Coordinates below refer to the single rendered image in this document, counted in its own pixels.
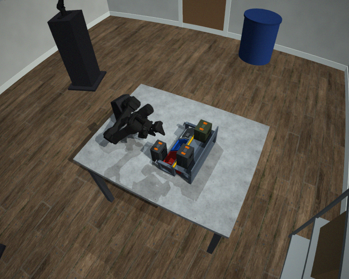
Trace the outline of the blue open bin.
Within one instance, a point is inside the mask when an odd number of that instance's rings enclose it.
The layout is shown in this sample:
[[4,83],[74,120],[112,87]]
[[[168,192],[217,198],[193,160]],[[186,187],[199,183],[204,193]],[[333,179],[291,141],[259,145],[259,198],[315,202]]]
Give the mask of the blue open bin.
[[179,150],[179,148],[181,147],[181,145],[183,144],[183,143],[187,143],[188,142],[188,140],[186,140],[186,139],[178,139],[178,141],[176,142],[176,144],[173,146],[173,148],[171,149],[171,152],[172,151],[178,151]]

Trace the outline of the olive green tool case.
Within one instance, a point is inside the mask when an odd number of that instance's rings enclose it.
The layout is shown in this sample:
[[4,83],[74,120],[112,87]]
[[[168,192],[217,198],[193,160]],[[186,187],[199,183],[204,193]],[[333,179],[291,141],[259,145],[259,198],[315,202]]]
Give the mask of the olive green tool case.
[[212,123],[201,119],[194,129],[194,139],[205,143],[211,134],[211,131]]

